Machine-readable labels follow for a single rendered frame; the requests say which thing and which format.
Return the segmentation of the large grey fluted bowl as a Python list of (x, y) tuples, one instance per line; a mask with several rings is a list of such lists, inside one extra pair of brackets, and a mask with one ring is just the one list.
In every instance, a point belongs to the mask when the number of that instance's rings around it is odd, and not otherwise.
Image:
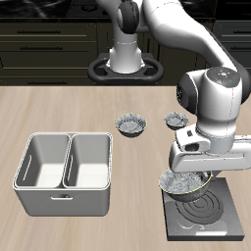
[(211, 178), (211, 172), (175, 173), (167, 169), (159, 178), (159, 186), (175, 201), (192, 202), (208, 191)]

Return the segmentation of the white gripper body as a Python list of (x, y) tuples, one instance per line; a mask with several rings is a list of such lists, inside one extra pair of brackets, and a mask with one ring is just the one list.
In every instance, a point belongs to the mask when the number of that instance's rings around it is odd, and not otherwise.
[(236, 135), (232, 148), (221, 155), (185, 152), (173, 143), (169, 165), (173, 172), (221, 172), (251, 168), (251, 135)]

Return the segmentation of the flat black base plate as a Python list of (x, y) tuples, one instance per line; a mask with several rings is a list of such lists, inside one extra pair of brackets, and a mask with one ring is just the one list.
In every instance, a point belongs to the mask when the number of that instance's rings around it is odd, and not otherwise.
[(163, 66), (151, 53), (142, 54), (144, 67), (132, 74), (113, 72), (107, 66), (109, 59), (108, 53), (101, 53), (88, 67), (88, 77), (97, 85), (154, 85), (164, 75)]

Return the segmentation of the dark grey stove plate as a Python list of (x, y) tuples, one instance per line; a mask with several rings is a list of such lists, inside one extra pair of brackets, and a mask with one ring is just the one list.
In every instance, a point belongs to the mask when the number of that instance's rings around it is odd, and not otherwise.
[(196, 201), (181, 203), (162, 192), (169, 241), (242, 241), (244, 232), (226, 179), (217, 177)]

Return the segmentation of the dark kitchen cupboards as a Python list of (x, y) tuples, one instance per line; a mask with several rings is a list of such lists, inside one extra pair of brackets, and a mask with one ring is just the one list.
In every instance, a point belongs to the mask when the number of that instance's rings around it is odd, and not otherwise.
[[(160, 45), (150, 32), (137, 47)], [(96, 0), (0, 0), (1, 85), (89, 85), (89, 65), (114, 47), (112, 20)]]

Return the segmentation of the medium grey fluted bowl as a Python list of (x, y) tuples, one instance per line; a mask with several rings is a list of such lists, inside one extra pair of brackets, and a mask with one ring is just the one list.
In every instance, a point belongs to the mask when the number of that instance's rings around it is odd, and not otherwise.
[(115, 126), (122, 135), (126, 137), (136, 137), (146, 129), (147, 121), (141, 115), (127, 113), (117, 117)]

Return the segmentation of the white two-bin basket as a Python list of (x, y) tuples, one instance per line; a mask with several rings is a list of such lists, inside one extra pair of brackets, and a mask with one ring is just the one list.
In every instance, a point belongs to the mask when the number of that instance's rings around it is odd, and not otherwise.
[(36, 217), (102, 217), (109, 211), (112, 135), (36, 132), (13, 180), (25, 211)]

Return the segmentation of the small grey fluted bowl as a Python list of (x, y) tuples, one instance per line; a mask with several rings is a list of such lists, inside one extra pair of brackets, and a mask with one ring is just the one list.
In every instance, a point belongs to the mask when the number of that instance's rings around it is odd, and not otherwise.
[(178, 130), (187, 125), (188, 117), (183, 113), (170, 112), (165, 115), (164, 121), (170, 129)]

